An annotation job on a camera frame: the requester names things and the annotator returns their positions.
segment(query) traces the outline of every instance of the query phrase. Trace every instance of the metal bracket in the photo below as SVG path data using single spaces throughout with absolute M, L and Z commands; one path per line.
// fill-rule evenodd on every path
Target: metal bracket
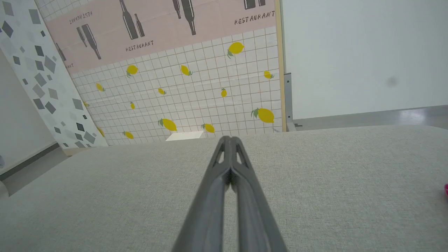
M 284 74 L 284 105 L 286 112 L 286 126 L 288 131 L 296 131 L 293 123 L 293 95 L 291 73 Z

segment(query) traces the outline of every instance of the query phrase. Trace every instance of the bottle print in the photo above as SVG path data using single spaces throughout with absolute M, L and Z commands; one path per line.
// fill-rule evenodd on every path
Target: bottle print
M 76 30 L 78 31 L 78 35 L 79 35 L 79 37 L 81 38 L 81 41 L 82 41 L 82 42 L 84 43 L 84 45 L 87 47 L 86 39 L 84 38 L 84 35 L 82 35 L 81 28 L 80 28 L 80 27 L 76 27 Z
M 137 23 L 138 32 L 140 33 L 140 37 L 144 37 L 145 32 L 143 31 L 142 23 L 138 19 L 137 14 L 134 14 L 134 15 L 135 15 L 135 21 Z
M 174 4 L 174 10 L 177 12 L 177 17 L 181 18 L 181 10 L 179 6 L 179 0 L 172 0 L 172 3 Z
M 129 11 L 126 9 L 124 0 L 120 0 L 121 10 L 123 11 L 123 21 L 131 39 L 137 39 L 137 30 L 135 30 L 134 21 Z
M 56 49 L 57 49 L 57 52 L 59 53 L 60 58 L 62 59 L 62 61 L 66 61 L 67 59 L 65 58 L 65 55 L 62 52 L 62 50 L 59 48 L 59 45 L 57 43 L 55 43 L 55 44 L 56 44 Z
M 89 24 L 85 24 L 81 26 L 82 31 L 86 35 L 86 39 L 89 42 L 90 47 L 95 51 L 95 54 L 99 60 L 101 60 L 101 56 L 98 52 L 98 45 L 96 44 L 95 37 L 93 36 L 92 30 L 90 30 Z
M 243 0 L 244 1 L 244 9 L 252 9 L 255 8 L 255 0 Z
M 185 19 L 190 24 L 191 34 L 196 35 L 196 27 L 194 26 L 194 10 L 191 0 L 181 0 L 184 8 Z

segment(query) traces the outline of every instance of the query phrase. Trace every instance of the lemon print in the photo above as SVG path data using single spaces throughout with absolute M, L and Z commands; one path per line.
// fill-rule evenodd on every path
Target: lemon print
M 252 112 L 250 113 L 250 116 L 252 116 L 252 114 L 255 116 L 255 117 L 260 117 L 260 120 L 262 121 L 262 122 L 265 122 L 265 123 L 274 123 L 274 114 L 272 113 L 272 111 L 271 110 L 269 110 L 269 109 L 263 109 L 263 108 L 261 108 L 261 109 L 254 109 L 254 110 L 252 110 Z
M 164 91 L 163 89 L 159 88 L 159 93 L 164 95 L 164 94 L 166 94 L 166 91 Z
M 98 128 L 98 127 L 96 127 L 97 129 L 98 129 L 98 131 L 101 133 L 101 135 L 104 137 L 104 132 L 103 132 L 103 130 L 102 129 L 100 129 L 100 128 Z
M 96 84 L 96 89 L 98 89 L 98 90 L 100 90 L 102 92 L 106 91 L 106 89 L 99 83 Z
M 272 79 L 272 78 L 274 78 L 274 75 L 271 74 L 269 71 L 264 71 L 264 77 L 266 79 Z
M 134 66 L 134 65 L 128 66 L 128 69 L 126 69 L 126 73 L 128 75 L 128 78 L 130 78 L 131 75 L 136 74 L 137 71 L 138 71 L 138 68 L 136 66 Z
M 214 133 L 215 132 L 215 128 L 211 124 L 205 123 L 205 124 L 202 124 L 201 127 L 203 129 L 205 129 L 207 132 L 210 132 L 210 133 Z
M 230 59 L 230 56 L 234 56 L 234 54 L 239 54 L 243 51 L 244 45 L 240 42 L 235 42 L 228 47 L 227 57 Z
M 227 96 L 227 90 L 225 90 L 225 88 L 221 88 L 221 96 L 222 97 L 226 97 Z
M 181 65 L 181 72 L 182 72 L 183 74 L 185 74 L 186 76 L 190 76 L 190 75 L 193 74 L 193 72 L 190 71 L 190 70 L 188 70 L 188 67 L 186 67 L 186 66 L 184 66 L 184 65 Z
M 123 135 L 125 135 L 127 138 L 129 138 L 129 139 L 134 139 L 134 136 L 131 134 L 131 132 L 128 132 L 128 131 L 124 131 L 123 132 Z
M 177 127 L 171 120 L 168 119 L 160 119 L 158 122 L 160 126 L 165 126 L 165 128 L 169 131 L 177 131 Z

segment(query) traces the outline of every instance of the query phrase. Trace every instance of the gray upholstered ottoman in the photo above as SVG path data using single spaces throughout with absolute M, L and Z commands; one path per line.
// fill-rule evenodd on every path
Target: gray upholstered ottoman
M 241 137 L 291 251 L 446 250 L 448 131 Z M 169 251 L 218 139 L 81 152 L 0 202 L 4 251 Z M 237 250 L 226 193 L 224 249 Z

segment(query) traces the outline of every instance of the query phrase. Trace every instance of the white tile pattern wallpaper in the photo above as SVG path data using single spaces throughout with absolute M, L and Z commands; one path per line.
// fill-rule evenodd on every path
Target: white tile pattern wallpaper
M 227 49 L 234 42 L 242 43 L 244 50 L 228 58 Z M 171 119 L 177 132 L 211 124 L 215 132 L 204 132 L 207 137 L 274 133 L 282 131 L 277 52 L 276 29 L 269 27 L 143 55 L 72 78 L 110 145 L 166 140 L 171 132 L 158 124 L 161 118 Z M 132 78 L 126 76 L 129 65 L 138 67 Z M 184 75 L 181 65 L 193 74 Z M 267 79 L 265 71 L 273 78 Z M 97 83 L 104 92 L 98 91 Z M 274 123 L 255 118 L 251 112 L 257 108 L 271 110 Z

